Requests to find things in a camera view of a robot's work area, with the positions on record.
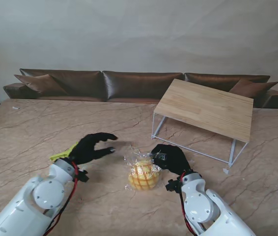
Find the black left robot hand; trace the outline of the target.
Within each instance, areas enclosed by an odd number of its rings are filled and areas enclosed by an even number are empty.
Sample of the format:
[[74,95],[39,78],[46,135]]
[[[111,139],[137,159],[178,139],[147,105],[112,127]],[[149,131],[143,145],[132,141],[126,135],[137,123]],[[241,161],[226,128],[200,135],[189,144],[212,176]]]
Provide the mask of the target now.
[[85,164],[92,160],[100,159],[115,152],[114,147],[107,147],[95,150],[95,145],[107,140],[117,140],[118,138],[111,133],[94,133],[83,137],[68,155],[68,159],[76,165]]

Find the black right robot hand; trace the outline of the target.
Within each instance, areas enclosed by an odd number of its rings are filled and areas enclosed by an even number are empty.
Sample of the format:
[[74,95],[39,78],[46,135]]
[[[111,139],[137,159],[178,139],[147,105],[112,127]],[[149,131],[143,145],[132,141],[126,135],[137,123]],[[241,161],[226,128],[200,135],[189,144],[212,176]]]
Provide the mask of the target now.
[[177,146],[158,144],[151,153],[154,155],[153,163],[163,170],[169,170],[179,176],[184,172],[193,172],[183,151]]

